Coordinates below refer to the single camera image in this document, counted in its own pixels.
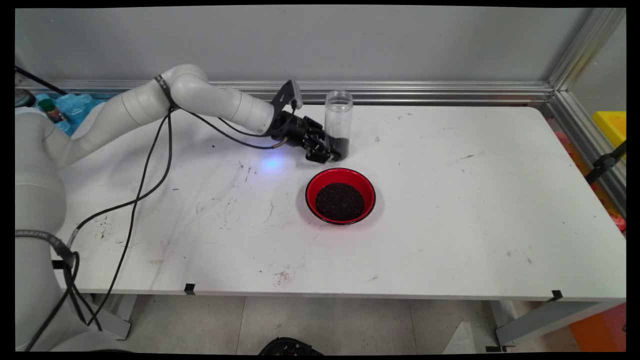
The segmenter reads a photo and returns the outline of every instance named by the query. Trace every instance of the black tape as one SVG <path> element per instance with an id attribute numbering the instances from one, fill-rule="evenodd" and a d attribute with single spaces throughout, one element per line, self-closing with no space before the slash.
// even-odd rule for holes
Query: black tape
<path id="1" fill-rule="evenodd" d="M 171 97 L 171 89 L 169 89 L 169 85 L 166 84 L 162 75 L 154 77 L 154 80 L 156 80 L 158 85 L 160 85 L 160 89 L 162 89 L 162 92 L 164 93 L 164 96 L 166 96 L 166 99 L 169 100 L 169 104 L 171 104 L 173 110 L 178 110 L 180 106 L 178 106 L 178 104 L 173 101 L 173 97 Z"/>
<path id="2" fill-rule="evenodd" d="M 67 263 L 67 265 L 73 267 L 75 256 L 74 253 L 71 252 L 65 243 L 62 240 L 58 239 L 55 235 L 49 234 L 46 231 L 40 230 L 16 230 L 15 237 L 26 237 L 26 238 L 37 238 L 46 241 L 51 245 L 56 254 Z"/>
<path id="3" fill-rule="evenodd" d="M 51 260 L 53 270 L 62 270 L 65 268 L 65 262 L 62 260 Z"/>
<path id="4" fill-rule="evenodd" d="M 507 352 L 507 347 L 503 346 L 503 347 L 484 347 L 484 350 L 486 352 Z"/>
<path id="5" fill-rule="evenodd" d="M 562 292 L 560 290 L 551 290 L 551 294 L 553 294 L 554 297 L 552 297 L 551 299 L 547 300 L 547 302 L 558 301 L 563 297 L 562 296 Z"/>
<path id="6" fill-rule="evenodd" d="M 187 295 L 196 295 L 196 293 L 193 292 L 195 288 L 196 288 L 196 284 L 190 284 L 187 282 L 184 285 L 184 293 Z"/>

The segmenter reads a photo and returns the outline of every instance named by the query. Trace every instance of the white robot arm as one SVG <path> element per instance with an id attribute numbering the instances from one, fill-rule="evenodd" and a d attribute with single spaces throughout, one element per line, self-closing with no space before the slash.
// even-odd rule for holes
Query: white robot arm
<path id="1" fill-rule="evenodd" d="M 208 84 L 195 65 L 163 73 L 173 101 L 182 109 L 221 117 L 256 133 L 274 120 L 274 106 L 232 88 Z M 55 234 L 65 220 L 66 196 L 58 175 L 63 169 L 119 136 L 163 118 L 170 102 L 155 80 L 110 99 L 89 131 L 71 140 L 36 113 L 15 119 L 15 228 Z M 49 244 L 15 238 L 15 349 L 24 350 L 62 295 L 51 268 Z M 106 334 L 92 332 L 65 304 L 33 350 L 118 348 Z"/>
<path id="2" fill-rule="evenodd" d="M 273 121 L 273 106 L 233 88 L 220 89 L 208 84 L 207 76 L 196 65 L 179 65 L 162 74 L 171 97 L 182 109 L 192 113 L 221 117 L 258 134 Z M 45 151 L 58 168 L 65 168 L 100 149 L 118 136 L 161 119 L 170 103 L 157 81 L 119 94 L 101 109 L 84 136 L 70 140 L 55 131 L 45 140 Z"/>

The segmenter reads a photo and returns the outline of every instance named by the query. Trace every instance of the yellow box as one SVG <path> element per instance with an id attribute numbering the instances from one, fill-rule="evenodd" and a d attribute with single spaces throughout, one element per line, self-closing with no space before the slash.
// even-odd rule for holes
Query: yellow box
<path id="1" fill-rule="evenodd" d="M 613 144 L 613 147 L 618 147 L 627 139 L 626 111 L 596 111 L 593 114 L 593 121 Z"/>

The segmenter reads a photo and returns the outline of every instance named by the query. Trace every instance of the clear plastic cylinder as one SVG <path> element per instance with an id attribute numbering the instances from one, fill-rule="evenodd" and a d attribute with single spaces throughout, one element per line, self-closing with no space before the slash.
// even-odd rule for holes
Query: clear plastic cylinder
<path id="1" fill-rule="evenodd" d="M 344 90 L 334 90 L 326 95 L 324 102 L 324 131 L 327 146 L 338 155 L 334 160 L 349 156 L 353 96 Z"/>

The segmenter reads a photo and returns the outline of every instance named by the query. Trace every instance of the green bottle cap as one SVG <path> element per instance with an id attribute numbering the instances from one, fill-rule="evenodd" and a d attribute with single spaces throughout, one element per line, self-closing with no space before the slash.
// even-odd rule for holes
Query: green bottle cap
<path id="1" fill-rule="evenodd" d="M 43 99 L 38 102 L 39 107 L 41 107 L 44 111 L 51 111 L 56 108 L 56 105 L 53 103 L 51 99 Z"/>

